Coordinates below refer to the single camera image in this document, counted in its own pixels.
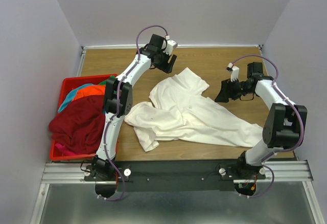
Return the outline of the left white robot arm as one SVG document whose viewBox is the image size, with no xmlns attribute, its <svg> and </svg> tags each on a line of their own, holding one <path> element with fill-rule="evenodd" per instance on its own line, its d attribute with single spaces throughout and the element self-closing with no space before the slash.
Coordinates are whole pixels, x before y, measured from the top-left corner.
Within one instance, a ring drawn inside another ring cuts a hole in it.
<svg viewBox="0 0 327 224">
<path fill-rule="evenodd" d="M 133 87 L 144 72 L 154 67 L 167 74 L 172 72 L 178 43 L 168 35 L 151 36 L 148 44 L 137 48 L 135 58 L 117 77 L 106 80 L 103 112 L 105 124 L 100 146 L 91 164 L 92 171 L 103 181 L 118 173 L 113 160 L 122 122 L 133 106 Z"/>
</svg>

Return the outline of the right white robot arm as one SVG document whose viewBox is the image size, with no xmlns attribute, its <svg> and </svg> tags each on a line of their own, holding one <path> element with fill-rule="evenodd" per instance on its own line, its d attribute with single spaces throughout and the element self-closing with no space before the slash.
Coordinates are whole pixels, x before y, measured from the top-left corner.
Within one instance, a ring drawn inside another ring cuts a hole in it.
<svg viewBox="0 0 327 224">
<path fill-rule="evenodd" d="M 239 68 L 233 63 L 226 69 L 230 78 L 221 82 L 215 102 L 227 103 L 252 94 L 260 97 L 269 108 L 261 140 L 250 150 L 243 151 L 234 164 L 220 165 L 219 173 L 223 177 L 246 179 L 258 174 L 274 155 L 301 145 L 308 111 L 284 95 L 275 79 L 263 73 L 262 63 L 248 64 L 245 81 L 238 80 Z"/>
</svg>

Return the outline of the white t shirt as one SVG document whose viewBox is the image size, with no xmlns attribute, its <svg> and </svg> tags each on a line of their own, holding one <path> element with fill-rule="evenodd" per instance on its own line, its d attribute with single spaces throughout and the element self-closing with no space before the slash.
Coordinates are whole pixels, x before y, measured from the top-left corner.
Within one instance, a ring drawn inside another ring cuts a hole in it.
<svg viewBox="0 0 327 224">
<path fill-rule="evenodd" d="M 145 152 L 160 141 L 253 147 L 262 128 L 250 124 L 202 93 L 209 85 L 189 68 L 158 83 L 149 102 L 136 104 L 125 117 Z"/>
</svg>

